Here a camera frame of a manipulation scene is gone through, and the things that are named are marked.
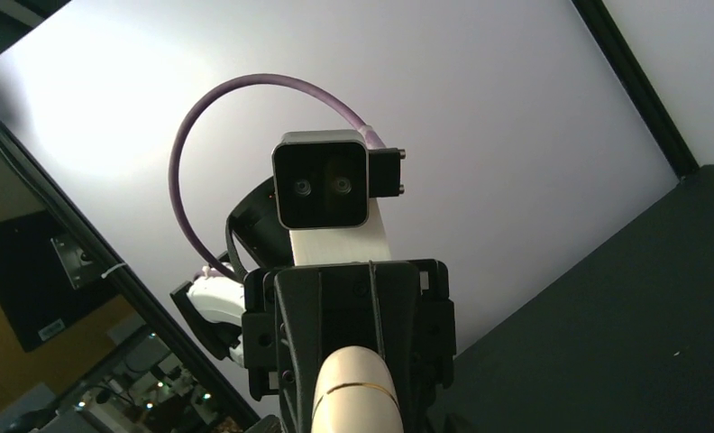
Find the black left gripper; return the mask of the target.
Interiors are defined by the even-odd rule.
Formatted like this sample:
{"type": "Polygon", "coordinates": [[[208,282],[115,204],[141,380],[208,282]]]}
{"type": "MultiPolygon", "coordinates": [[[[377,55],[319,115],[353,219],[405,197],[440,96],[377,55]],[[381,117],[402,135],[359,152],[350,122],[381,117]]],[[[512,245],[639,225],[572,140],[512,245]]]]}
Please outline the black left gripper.
{"type": "Polygon", "coordinates": [[[242,318],[251,396],[279,398],[286,432],[308,432],[327,356],[361,346],[386,363],[406,432],[422,432],[456,352],[449,272],[433,259],[259,269],[242,318]]]}

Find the beige earbud charging case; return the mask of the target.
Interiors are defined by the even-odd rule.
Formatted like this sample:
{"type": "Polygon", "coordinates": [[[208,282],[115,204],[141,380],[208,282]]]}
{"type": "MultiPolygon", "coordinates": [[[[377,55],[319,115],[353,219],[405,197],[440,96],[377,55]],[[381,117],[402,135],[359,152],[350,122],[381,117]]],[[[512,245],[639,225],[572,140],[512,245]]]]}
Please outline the beige earbud charging case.
{"type": "Polygon", "coordinates": [[[316,381],[311,431],[404,431],[394,382],[383,358],[353,345],[324,360],[316,381]]]}

